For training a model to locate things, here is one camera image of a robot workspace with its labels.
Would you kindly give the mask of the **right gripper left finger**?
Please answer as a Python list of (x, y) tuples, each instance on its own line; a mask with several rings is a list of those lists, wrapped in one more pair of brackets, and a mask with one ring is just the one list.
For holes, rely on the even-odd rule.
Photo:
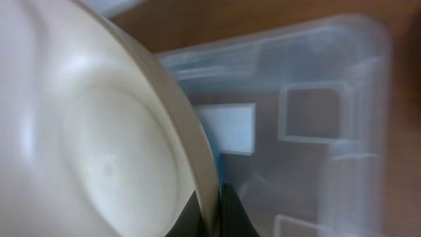
[(165, 237), (205, 237), (207, 232), (202, 220), (196, 192), (193, 192), (173, 227)]

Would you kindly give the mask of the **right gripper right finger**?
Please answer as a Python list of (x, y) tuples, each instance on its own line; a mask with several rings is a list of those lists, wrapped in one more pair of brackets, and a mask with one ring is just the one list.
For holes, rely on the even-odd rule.
[(259, 237), (231, 184), (221, 189), (221, 237)]

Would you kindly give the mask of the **blue plate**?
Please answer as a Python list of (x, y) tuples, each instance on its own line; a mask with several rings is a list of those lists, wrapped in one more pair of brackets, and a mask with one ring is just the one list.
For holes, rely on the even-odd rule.
[(218, 177), (218, 185), (219, 188), (222, 187), (224, 182), (224, 166), (221, 158), (221, 152), (217, 145), (211, 144), (210, 145), (212, 155), (214, 157), (214, 164), (216, 166), (217, 177)]

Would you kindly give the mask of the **beige plate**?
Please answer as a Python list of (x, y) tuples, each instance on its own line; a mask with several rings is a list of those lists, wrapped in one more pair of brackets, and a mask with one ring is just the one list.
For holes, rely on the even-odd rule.
[(193, 192), (218, 236), (205, 131), (146, 48), (79, 1), (1, 2), (2, 236), (165, 236)]

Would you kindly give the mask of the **white label in container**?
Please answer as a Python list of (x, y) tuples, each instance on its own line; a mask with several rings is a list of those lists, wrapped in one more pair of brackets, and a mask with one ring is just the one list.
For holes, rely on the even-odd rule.
[(255, 103), (194, 106), (219, 152), (251, 155), (255, 152)]

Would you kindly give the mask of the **clear plastic storage container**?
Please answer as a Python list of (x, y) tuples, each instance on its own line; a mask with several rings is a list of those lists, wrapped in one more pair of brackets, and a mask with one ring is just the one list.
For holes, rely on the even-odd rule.
[(377, 236), (391, 44), (343, 14), (159, 54), (191, 104), (255, 103), (255, 152), (221, 153), (260, 236)]

